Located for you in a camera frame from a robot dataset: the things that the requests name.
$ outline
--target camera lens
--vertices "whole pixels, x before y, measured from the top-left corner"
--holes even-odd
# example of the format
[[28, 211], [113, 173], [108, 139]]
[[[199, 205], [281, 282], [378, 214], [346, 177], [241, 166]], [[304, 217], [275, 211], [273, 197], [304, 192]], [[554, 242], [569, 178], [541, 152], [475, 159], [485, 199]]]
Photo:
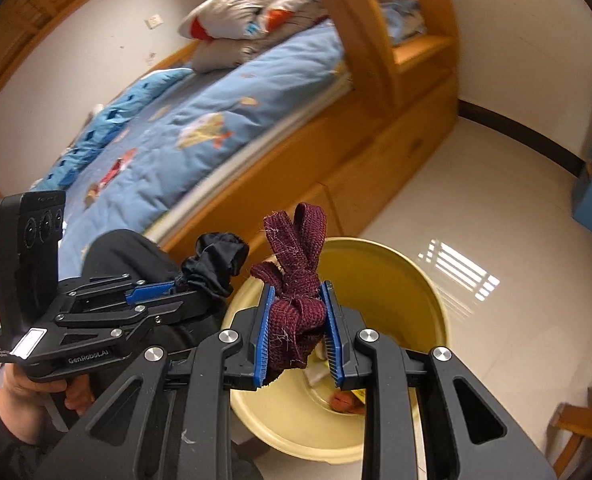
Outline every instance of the camera lens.
[[56, 212], [56, 218], [54, 218], [54, 229], [60, 231], [62, 227], [62, 211], [58, 209]]
[[36, 241], [36, 220], [34, 218], [30, 218], [25, 225], [25, 245], [27, 248], [31, 248], [31, 246]]
[[46, 242], [52, 234], [52, 214], [45, 211], [41, 219], [41, 240]]

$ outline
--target wall outlet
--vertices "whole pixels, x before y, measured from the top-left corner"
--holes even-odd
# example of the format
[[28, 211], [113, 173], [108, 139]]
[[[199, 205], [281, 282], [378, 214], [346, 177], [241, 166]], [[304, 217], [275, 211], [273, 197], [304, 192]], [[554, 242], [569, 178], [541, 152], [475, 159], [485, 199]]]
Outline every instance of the wall outlet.
[[160, 25], [162, 25], [165, 22], [160, 17], [160, 14], [154, 14], [151, 18], [145, 20], [145, 23], [147, 23], [147, 26], [151, 30], [152, 28], [159, 27]]

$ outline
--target blue blanket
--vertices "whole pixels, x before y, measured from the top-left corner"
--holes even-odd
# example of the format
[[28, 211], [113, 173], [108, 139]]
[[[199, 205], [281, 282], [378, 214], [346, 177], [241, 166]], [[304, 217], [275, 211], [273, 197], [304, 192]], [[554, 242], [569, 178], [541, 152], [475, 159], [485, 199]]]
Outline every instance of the blue blanket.
[[[405, 6], [417, 11], [415, 0], [383, 9], [393, 43], [415, 32]], [[146, 230], [248, 142], [332, 84], [342, 58], [327, 21], [236, 70], [192, 73], [142, 107], [67, 192], [60, 279], [80, 275], [90, 243], [101, 234]], [[133, 159], [86, 208], [90, 184], [127, 152]]]

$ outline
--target black pants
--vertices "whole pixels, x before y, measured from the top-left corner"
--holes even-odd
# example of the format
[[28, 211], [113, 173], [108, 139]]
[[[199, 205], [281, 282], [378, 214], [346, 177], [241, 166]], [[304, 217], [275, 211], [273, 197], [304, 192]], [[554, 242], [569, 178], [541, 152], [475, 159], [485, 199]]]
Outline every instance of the black pants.
[[[172, 281], [179, 268], [156, 244], [132, 231], [112, 231], [91, 244], [83, 264], [83, 278], [120, 276], [126, 272], [135, 280], [159, 283]], [[216, 315], [192, 323], [190, 328], [182, 325], [156, 327], [143, 342], [142, 349], [160, 345], [168, 352], [174, 352], [195, 346], [208, 335], [218, 332], [221, 321], [222, 316]], [[94, 374], [94, 393], [100, 394], [120, 375], [122, 369], [114, 367]], [[235, 449], [232, 449], [231, 455], [234, 480], [262, 480], [255, 465], [240, 460]]]

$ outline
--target tile floor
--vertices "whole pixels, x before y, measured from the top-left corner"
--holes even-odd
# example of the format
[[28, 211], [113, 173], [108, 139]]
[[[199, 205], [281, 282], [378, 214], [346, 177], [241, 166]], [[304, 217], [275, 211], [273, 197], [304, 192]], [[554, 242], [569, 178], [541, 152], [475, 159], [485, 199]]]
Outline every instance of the tile floor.
[[[543, 451], [556, 406], [585, 403], [592, 384], [592, 233], [570, 217], [573, 182], [529, 148], [460, 120], [363, 233], [428, 273], [451, 348]], [[265, 480], [361, 477], [359, 463], [274, 450], [257, 464]]]

